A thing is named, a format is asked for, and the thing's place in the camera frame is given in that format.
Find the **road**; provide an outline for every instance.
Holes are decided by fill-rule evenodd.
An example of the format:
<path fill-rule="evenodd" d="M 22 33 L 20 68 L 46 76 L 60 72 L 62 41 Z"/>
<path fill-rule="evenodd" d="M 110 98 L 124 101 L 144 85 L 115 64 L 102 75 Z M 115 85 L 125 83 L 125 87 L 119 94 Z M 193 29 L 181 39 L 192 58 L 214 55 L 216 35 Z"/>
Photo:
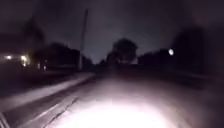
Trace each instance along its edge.
<path fill-rule="evenodd" d="M 223 125 L 223 99 L 221 93 L 207 89 L 211 81 L 182 78 L 180 82 L 176 76 L 155 74 L 136 70 L 98 74 L 4 115 L 13 128 Z"/>

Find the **dark sky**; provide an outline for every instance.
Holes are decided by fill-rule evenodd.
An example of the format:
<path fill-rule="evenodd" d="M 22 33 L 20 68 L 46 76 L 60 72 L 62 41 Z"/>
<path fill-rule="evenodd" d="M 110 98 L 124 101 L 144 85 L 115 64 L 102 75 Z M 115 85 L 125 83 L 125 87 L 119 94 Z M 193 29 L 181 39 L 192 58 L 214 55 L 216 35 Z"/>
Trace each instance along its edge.
<path fill-rule="evenodd" d="M 221 0 L 213 1 L 217 6 L 215 12 L 220 12 Z M 204 5 L 201 2 L 202 0 L 0 0 L 0 32 L 20 32 L 22 24 L 34 15 L 44 30 L 48 43 L 59 41 L 79 49 L 84 11 L 89 8 L 84 53 L 98 62 L 119 38 L 126 37 L 135 41 L 139 46 L 138 53 L 142 54 L 169 48 L 173 38 L 183 27 L 209 24 L 214 19 L 223 17 L 221 14 L 214 16 L 215 5 Z"/>

